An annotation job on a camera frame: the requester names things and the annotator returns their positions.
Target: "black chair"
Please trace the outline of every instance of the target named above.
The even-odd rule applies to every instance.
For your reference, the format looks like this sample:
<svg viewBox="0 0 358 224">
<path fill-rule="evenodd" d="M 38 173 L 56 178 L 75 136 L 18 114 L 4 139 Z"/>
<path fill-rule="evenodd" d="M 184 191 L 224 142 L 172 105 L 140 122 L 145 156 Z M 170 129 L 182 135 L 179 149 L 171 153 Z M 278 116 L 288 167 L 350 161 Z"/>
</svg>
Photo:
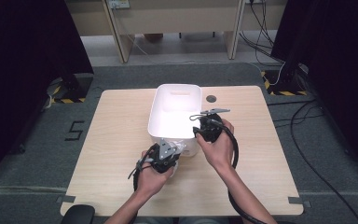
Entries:
<svg viewBox="0 0 358 224">
<path fill-rule="evenodd" d="M 92 224 L 94 215 L 94 207 L 85 204 L 77 204 L 66 211 L 61 224 Z"/>
</svg>

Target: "forearm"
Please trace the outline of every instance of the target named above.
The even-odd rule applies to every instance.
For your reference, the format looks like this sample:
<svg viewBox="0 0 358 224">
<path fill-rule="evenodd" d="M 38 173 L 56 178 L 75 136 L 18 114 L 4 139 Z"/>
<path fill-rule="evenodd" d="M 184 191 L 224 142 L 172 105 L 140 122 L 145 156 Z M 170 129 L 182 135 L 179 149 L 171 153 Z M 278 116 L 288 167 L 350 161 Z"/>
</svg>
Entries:
<svg viewBox="0 0 358 224">
<path fill-rule="evenodd" d="M 129 223 L 138 210 L 151 198 L 134 191 L 130 198 L 109 218 L 105 224 Z"/>
<path fill-rule="evenodd" d="M 242 211 L 265 223 L 276 223 L 269 211 L 243 183 L 234 168 L 216 169 L 216 172 L 225 182 L 229 192 Z"/>
</svg>

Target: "white container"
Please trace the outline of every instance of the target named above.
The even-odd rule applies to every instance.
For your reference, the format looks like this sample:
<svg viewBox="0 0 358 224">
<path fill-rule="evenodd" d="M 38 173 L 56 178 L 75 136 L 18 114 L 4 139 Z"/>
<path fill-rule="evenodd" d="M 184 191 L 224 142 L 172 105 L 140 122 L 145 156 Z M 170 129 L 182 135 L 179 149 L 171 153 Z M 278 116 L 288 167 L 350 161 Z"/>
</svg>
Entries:
<svg viewBox="0 0 358 224">
<path fill-rule="evenodd" d="M 200 127 L 200 121 L 190 116 L 201 111 L 202 92 L 197 85 L 163 84 L 156 90 L 150 111 L 147 130 L 153 143 L 161 138 L 168 142 L 184 144 L 182 156 L 194 156 L 200 146 L 194 137 L 193 127 Z"/>
</svg>

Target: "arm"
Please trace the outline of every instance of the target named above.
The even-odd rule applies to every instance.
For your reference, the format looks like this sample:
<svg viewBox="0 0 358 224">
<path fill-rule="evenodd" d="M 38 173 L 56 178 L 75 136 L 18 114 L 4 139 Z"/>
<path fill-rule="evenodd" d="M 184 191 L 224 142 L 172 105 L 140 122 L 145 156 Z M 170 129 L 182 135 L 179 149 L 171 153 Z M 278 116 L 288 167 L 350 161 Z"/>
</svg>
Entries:
<svg viewBox="0 0 358 224">
<path fill-rule="evenodd" d="M 110 217 L 105 224 L 129 223 L 137 211 L 156 193 L 158 193 L 168 178 L 173 174 L 170 168 L 164 174 L 160 174 L 145 162 L 143 171 L 139 174 L 138 189 L 133 192 L 130 198 Z"/>
<path fill-rule="evenodd" d="M 223 124 L 234 133 L 234 127 L 223 119 Z M 269 211 L 258 201 L 254 194 L 243 183 L 235 169 L 231 166 L 233 146 L 230 138 L 222 132 L 219 138 L 212 144 L 204 141 L 200 134 L 197 134 L 197 141 L 200 144 L 205 157 L 225 182 L 228 190 L 233 196 L 237 205 L 248 215 L 266 223 L 276 223 Z"/>
</svg>

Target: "wooden table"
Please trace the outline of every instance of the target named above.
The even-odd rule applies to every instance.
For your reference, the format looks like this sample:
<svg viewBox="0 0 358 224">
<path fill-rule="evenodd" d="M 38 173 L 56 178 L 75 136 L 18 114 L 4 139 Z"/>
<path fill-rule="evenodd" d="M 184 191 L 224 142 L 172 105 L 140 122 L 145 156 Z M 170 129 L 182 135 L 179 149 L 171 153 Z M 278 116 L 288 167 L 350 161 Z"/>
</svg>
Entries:
<svg viewBox="0 0 358 224">
<path fill-rule="evenodd" d="M 80 153 L 61 213 L 74 204 L 111 216 L 133 193 L 127 177 L 141 152 L 153 144 L 147 123 L 155 89 L 104 91 Z M 258 87 L 204 87 L 202 109 L 230 108 L 221 114 L 235 127 L 240 159 L 237 172 L 272 215 L 300 215 L 302 204 L 289 203 L 298 192 L 263 94 Z M 215 103 L 205 98 L 214 95 Z M 139 211 L 139 216 L 237 216 L 227 188 L 202 150 L 181 157 L 175 175 Z"/>
</svg>

